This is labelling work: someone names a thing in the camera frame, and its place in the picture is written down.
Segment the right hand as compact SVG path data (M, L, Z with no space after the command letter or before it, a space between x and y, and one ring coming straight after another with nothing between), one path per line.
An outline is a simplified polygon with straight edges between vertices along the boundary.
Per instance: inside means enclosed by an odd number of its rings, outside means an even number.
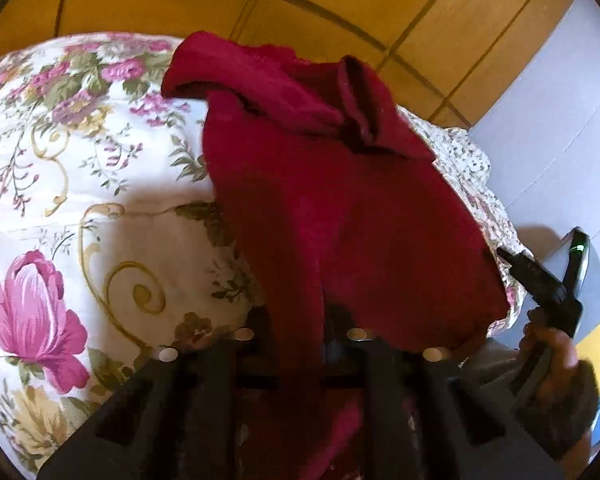
M571 337L541 323L542 310L528 313L520 351L544 344L552 352L550 368L526 403L515 411L522 428L553 460L562 460L591 428L600 408L600 389L588 360L578 358Z

